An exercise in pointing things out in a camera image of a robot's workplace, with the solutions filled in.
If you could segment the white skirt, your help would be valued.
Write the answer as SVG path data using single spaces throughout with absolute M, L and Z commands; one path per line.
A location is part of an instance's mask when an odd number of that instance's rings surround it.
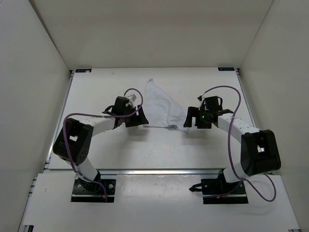
M 149 122 L 145 127 L 174 129 L 183 133 L 189 131 L 183 126 L 186 120 L 183 108 L 158 87 L 153 79 L 145 85 L 143 111 Z

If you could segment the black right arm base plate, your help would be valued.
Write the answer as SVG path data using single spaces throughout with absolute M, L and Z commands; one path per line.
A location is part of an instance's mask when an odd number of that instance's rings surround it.
M 242 181 L 227 183 L 225 180 L 201 179 L 192 185 L 191 192 L 201 192 L 203 204 L 248 204 L 246 189 Z

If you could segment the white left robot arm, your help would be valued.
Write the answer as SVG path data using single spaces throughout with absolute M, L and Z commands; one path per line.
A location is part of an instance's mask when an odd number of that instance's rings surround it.
M 100 189 L 101 180 L 97 169 L 87 158 L 94 136 L 114 130 L 125 124 L 127 128 L 149 124 L 141 105 L 135 106 L 136 95 L 118 96 L 115 103 L 102 116 L 79 121 L 70 116 L 65 121 L 54 145 L 53 153 L 68 164 L 73 163 L 78 177 L 89 192 Z

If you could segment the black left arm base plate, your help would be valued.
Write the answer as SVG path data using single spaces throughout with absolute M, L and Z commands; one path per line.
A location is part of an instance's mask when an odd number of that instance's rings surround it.
M 71 202 L 75 203 L 113 203 L 116 187 L 116 179 L 100 180 L 106 189 L 104 194 L 100 185 L 85 182 L 75 178 L 72 188 Z

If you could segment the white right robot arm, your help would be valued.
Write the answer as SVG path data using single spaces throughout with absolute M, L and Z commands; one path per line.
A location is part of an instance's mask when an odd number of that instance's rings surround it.
M 228 193 L 234 182 L 248 179 L 256 174 L 264 174 L 281 168 L 281 159 L 275 138 L 271 130 L 253 127 L 233 115 L 230 109 L 223 109 L 223 99 L 218 96 L 198 97 L 199 107 L 190 106 L 184 123 L 185 128 L 195 126 L 198 129 L 211 129 L 212 125 L 228 133 L 228 139 L 234 138 L 240 143 L 240 161 L 231 163 L 223 169 L 223 177 L 218 179 L 216 187 L 221 193 Z

